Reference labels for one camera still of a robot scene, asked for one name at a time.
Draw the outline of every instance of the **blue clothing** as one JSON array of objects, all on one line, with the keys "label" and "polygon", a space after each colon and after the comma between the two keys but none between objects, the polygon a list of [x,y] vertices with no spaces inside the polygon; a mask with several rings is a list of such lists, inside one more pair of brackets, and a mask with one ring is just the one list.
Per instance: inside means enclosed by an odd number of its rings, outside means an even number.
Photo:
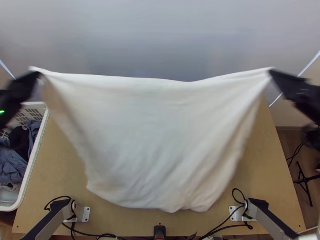
[{"label": "blue clothing", "polygon": [[28,163],[10,148],[8,138],[0,138],[0,144],[0,182],[21,182]]},{"label": "blue clothing", "polygon": [[29,130],[29,150],[28,150],[28,157],[30,157],[34,141],[37,137],[41,122],[36,120],[29,120],[27,121],[27,128]]},{"label": "blue clothing", "polygon": [[[28,157],[30,157],[41,122],[29,120],[26,124],[29,130]],[[0,182],[5,184],[21,182],[27,164],[28,163],[10,147],[8,138],[0,138]]]}]

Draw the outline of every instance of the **wooden floor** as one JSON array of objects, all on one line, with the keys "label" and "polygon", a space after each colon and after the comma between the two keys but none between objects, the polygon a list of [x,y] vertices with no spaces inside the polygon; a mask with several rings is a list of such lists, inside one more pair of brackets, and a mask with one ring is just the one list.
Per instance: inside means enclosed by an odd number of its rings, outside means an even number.
[{"label": "wooden floor", "polygon": [[[299,130],[288,130],[288,129],[278,129],[279,139],[281,141],[281,145],[284,151],[284,155],[286,158],[291,157],[294,153],[296,147],[301,143],[302,136]],[[319,174],[315,170],[316,165],[319,163],[320,160],[320,153],[307,148],[302,147],[299,154],[294,158],[290,166],[290,172],[293,180],[298,178],[298,167],[296,165],[296,161],[299,161],[306,177],[313,176]],[[295,184],[296,193],[299,199],[300,207],[302,210],[302,214],[304,217],[304,221],[306,224],[306,228],[314,227],[318,224],[319,219],[319,212],[320,212],[320,179],[316,179],[309,182],[309,189],[311,192],[312,201],[314,207],[309,205],[309,200],[307,194],[304,190],[297,184]],[[0,226],[0,233],[2,235],[2,240],[18,240],[23,235],[22,234],[12,234],[11,228],[9,226]],[[268,234],[261,234],[261,235],[244,235],[244,236],[224,236],[224,238],[233,240],[272,240],[272,237]],[[54,236],[52,240],[70,240],[71,237],[69,236]],[[92,237],[80,237],[76,236],[77,240],[88,240],[88,239],[95,239]],[[130,238],[129,240],[142,240],[142,238],[135,237]]]}]

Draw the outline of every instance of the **black cable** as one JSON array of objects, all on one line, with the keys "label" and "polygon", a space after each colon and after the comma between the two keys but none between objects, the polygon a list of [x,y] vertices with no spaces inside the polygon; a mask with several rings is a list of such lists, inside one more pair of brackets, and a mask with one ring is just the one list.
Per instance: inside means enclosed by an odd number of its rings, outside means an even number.
[{"label": "black cable", "polygon": [[220,223],[218,226],[216,226],[215,228],[213,228],[212,230],[210,230],[209,232],[207,232],[207,233],[204,234],[203,236],[199,237],[199,240],[202,240],[202,239],[204,239],[204,238],[206,238],[206,237],[208,237],[208,236],[211,236],[211,235],[212,235],[212,232],[213,232],[214,230],[216,230],[218,227],[220,227],[220,226],[222,226],[223,224],[225,224],[226,221],[228,221],[228,220],[231,218],[231,216],[232,216],[236,211],[238,211],[240,208],[243,208],[243,207],[244,207],[244,204],[242,204],[241,206],[238,206],[222,223]]},{"label": "black cable", "polygon": [[71,224],[71,228],[70,228],[70,235],[71,235],[72,240],[76,240],[76,239],[74,238],[74,236],[73,236],[73,229],[74,229],[74,226],[75,226],[75,225],[76,225],[76,223],[73,222],[73,223]]},{"label": "black cable", "polygon": [[214,233],[216,233],[216,232],[218,232],[218,231],[221,231],[221,230],[223,230],[223,229],[226,229],[226,228],[246,226],[246,227],[249,228],[249,229],[253,229],[253,227],[252,227],[251,225],[249,225],[247,222],[244,222],[244,224],[230,225],[230,226],[226,226],[226,227],[223,227],[223,228],[219,228],[220,226],[222,226],[223,224],[225,224],[225,223],[231,218],[231,216],[232,216],[236,211],[238,211],[240,208],[242,208],[242,207],[245,206],[245,204],[244,204],[243,202],[240,202],[238,199],[236,199],[236,197],[234,196],[234,192],[235,192],[235,191],[239,191],[240,194],[241,194],[242,197],[243,197],[243,200],[247,203],[247,204],[246,204],[247,206],[246,206],[246,209],[245,209],[245,211],[244,211],[244,214],[246,213],[246,211],[248,210],[248,201],[246,200],[246,197],[244,196],[243,192],[242,192],[240,189],[234,188],[234,189],[232,190],[232,197],[233,197],[233,199],[234,199],[237,203],[239,203],[239,204],[241,204],[241,205],[238,206],[238,207],[230,214],[230,216],[228,216],[228,217],[226,218],[226,220],[224,220],[221,224],[219,224],[218,226],[216,226],[215,228],[213,228],[212,230],[210,230],[209,232],[207,232],[205,235],[199,237],[199,240],[202,240],[202,239],[204,239],[204,238],[206,238],[206,237],[208,237],[208,236],[211,236],[211,235],[213,235]]},{"label": "black cable", "polygon": [[[70,196],[66,196],[66,195],[60,196],[60,197],[57,197],[57,198],[54,198],[54,199],[52,199],[50,202],[48,202],[48,203],[45,205],[44,210],[50,211],[50,208],[48,207],[49,204],[52,203],[53,201],[58,200],[58,199],[61,199],[61,198],[67,198],[67,199],[69,199],[69,200],[72,199]],[[74,211],[73,211],[73,209],[72,209],[72,203],[71,203],[71,211],[72,211],[73,214],[74,214],[74,215],[71,217],[71,218],[73,218],[73,217],[75,217],[76,215],[75,215],[75,213],[74,213]],[[68,228],[68,229],[70,230],[70,235],[71,235],[72,240],[75,240],[74,235],[73,235],[74,232],[79,233],[79,234],[84,235],[84,236],[98,237],[98,239],[99,239],[100,237],[116,238],[116,235],[111,234],[111,233],[104,233],[104,234],[99,234],[99,235],[97,235],[97,234],[89,234],[89,233],[85,233],[85,232],[80,232],[80,231],[74,229],[74,228],[75,228],[75,225],[76,225],[75,222],[73,222],[73,223],[71,224],[71,227],[67,226],[67,225],[64,224],[64,223],[61,223],[61,224],[62,224],[64,227],[66,227],[66,228]]]},{"label": "black cable", "polygon": [[291,159],[291,160],[290,160],[290,163],[288,164],[288,167],[290,167],[290,165],[292,164],[292,161],[293,161],[294,157],[298,155],[298,153],[300,152],[301,148],[304,146],[304,144],[305,144],[306,142],[307,142],[307,141],[306,141],[306,138],[304,138],[304,139],[302,140],[302,142],[296,147],[293,155],[292,155],[291,157],[289,157],[289,158],[286,158],[286,160]]},{"label": "black cable", "polygon": [[214,232],[212,232],[212,235],[221,231],[221,230],[224,230],[224,229],[227,229],[227,228],[235,228],[235,227],[247,227],[249,228],[250,230],[253,229],[253,227],[251,225],[249,225],[247,222],[244,222],[244,224],[239,224],[239,225],[229,225],[229,226],[225,226],[223,228],[219,228],[217,230],[215,230]]},{"label": "black cable", "polygon": [[[64,227],[70,229],[70,230],[72,229],[71,227],[69,227],[68,225],[66,225],[64,223],[62,223],[62,225]],[[75,230],[74,228],[72,229],[72,231],[76,232],[78,234],[81,234],[81,235],[84,235],[84,236],[90,236],[90,237],[100,237],[100,236],[105,236],[105,237],[110,237],[110,238],[115,238],[116,237],[116,235],[113,235],[111,233],[104,233],[104,234],[99,234],[99,235],[97,235],[97,234],[89,234],[89,233],[85,233],[85,232],[80,232],[78,230]]]},{"label": "black cable", "polygon": [[49,211],[50,211],[50,208],[48,208],[49,204],[52,203],[52,202],[55,201],[55,200],[60,199],[60,198],[67,198],[67,199],[71,200],[71,197],[69,197],[69,196],[60,196],[60,197],[54,198],[54,199],[52,199],[50,202],[48,202],[48,203],[45,205],[44,210],[49,210]]},{"label": "black cable", "polygon": [[237,199],[236,199],[236,197],[234,196],[234,191],[238,191],[238,192],[240,192],[240,193],[241,193],[241,195],[242,195],[242,197],[243,197],[243,200],[245,201],[245,200],[246,200],[246,198],[244,197],[243,192],[241,192],[241,191],[240,191],[240,189],[238,189],[238,188],[234,188],[234,189],[232,190],[232,197],[233,197],[233,199],[234,199],[237,203],[239,203],[239,204],[241,204],[241,205],[243,205],[243,206],[244,206],[244,203],[243,203],[243,202],[240,202],[239,200],[237,200]]}]

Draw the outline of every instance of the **white towel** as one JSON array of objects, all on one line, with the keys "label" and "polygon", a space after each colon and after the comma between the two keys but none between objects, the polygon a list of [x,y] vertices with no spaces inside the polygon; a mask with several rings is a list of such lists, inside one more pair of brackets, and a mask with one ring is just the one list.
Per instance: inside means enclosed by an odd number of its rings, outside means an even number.
[{"label": "white towel", "polygon": [[114,204],[203,212],[231,180],[269,68],[196,82],[63,74],[45,81],[51,115],[76,147],[87,188]]}]

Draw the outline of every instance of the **metal mounting bracket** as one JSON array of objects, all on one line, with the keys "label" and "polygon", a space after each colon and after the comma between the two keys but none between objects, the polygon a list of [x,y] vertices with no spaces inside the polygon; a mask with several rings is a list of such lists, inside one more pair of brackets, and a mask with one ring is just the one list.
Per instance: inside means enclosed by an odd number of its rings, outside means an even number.
[{"label": "metal mounting bracket", "polygon": [[[239,206],[230,206],[229,207],[229,214],[232,214],[232,212],[234,210],[236,210],[236,208],[238,208]],[[232,214],[232,216],[230,217],[230,220],[231,221],[234,221],[234,222],[255,222],[256,219],[249,219],[247,217],[244,217],[243,216],[243,213],[245,211],[245,208],[240,208],[238,209],[234,214]]]}]

